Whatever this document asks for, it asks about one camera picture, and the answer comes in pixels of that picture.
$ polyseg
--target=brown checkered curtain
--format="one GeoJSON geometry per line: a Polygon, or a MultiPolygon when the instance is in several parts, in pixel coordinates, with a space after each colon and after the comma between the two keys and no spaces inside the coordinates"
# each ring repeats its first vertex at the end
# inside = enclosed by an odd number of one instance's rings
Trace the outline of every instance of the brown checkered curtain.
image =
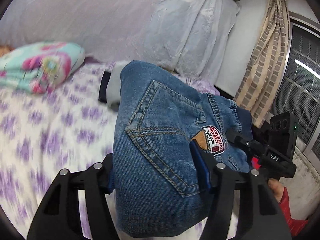
{"type": "Polygon", "coordinates": [[[286,0],[269,0],[260,38],[234,97],[238,106],[251,112],[252,123],[257,127],[263,124],[280,85],[288,39],[286,0]]]}

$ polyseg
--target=floral blanket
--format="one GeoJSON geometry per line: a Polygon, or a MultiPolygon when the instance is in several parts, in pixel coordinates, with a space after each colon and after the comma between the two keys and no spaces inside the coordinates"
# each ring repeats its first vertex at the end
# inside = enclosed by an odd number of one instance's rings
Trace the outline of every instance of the floral blanket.
{"type": "Polygon", "coordinates": [[[0,85],[31,93],[52,92],[84,61],[75,43],[38,42],[0,57],[0,85]]]}
{"type": "MultiPolygon", "coordinates": [[[[85,170],[113,151],[117,113],[98,102],[98,93],[104,71],[115,64],[86,64],[46,95],[0,87],[0,205],[23,237],[60,169],[85,170]]],[[[201,81],[181,79],[216,93],[201,81]]],[[[114,196],[106,199],[116,221],[114,196]]],[[[83,191],[79,205],[84,236],[92,239],[83,191]]],[[[198,240],[204,225],[205,220],[170,240],[198,240]]],[[[121,240],[133,239],[118,234],[121,240]]]]}

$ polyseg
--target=metal rivet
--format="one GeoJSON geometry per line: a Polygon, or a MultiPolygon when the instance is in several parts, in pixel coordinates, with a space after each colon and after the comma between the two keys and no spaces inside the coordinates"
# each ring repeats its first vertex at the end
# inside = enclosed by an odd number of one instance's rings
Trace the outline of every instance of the metal rivet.
{"type": "Polygon", "coordinates": [[[68,174],[68,170],[67,169],[62,169],[59,173],[62,176],[67,175],[68,174]]]}
{"type": "Polygon", "coordinates": [[[102,163],[95,163],[93,165],[93,167],[96,169],[96,170],[100,170],[102,168],[102,163]]]}
{"type": "Polygon", "coordinates": [[[256,170],[256,169],[253,169],[253,170],[251,170],[251,174],[252,174],[253,176],[258,176],[258,175],[259,175],[259,171],[256,170]]]}
{"type": "Polygon", "coordinates": [[[226,167],[224,163],[217,163],[217,168],[223,170],[226,167]]]}

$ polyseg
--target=folded blue jeans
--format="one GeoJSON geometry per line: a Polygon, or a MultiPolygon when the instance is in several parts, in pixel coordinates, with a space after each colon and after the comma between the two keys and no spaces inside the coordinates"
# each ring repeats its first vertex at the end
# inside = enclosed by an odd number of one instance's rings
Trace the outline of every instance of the folded blue jeans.
{"type": "Polygon", "coordinates": [[[114,137],[118,227],[137,238],[176,236],[207,217],[213,195],[199,189],[189,143],[204,130],[218,162],[249,172],[246,154],[226,139],[231,127],[252,136],[250,113],[153,64],[130,62],[114,137]]]}

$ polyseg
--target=embroidered patch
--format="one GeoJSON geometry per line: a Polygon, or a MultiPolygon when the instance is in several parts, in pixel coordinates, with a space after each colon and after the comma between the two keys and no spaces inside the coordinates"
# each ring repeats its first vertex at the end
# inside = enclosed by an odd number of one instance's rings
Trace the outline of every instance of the embroidered patch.
{"type": "Polygon", "coordinates": [[[217,128],[208,125],[202,127],[207,140],[209,151],[215,156],[224,152],[224,142],[217,128]]]}

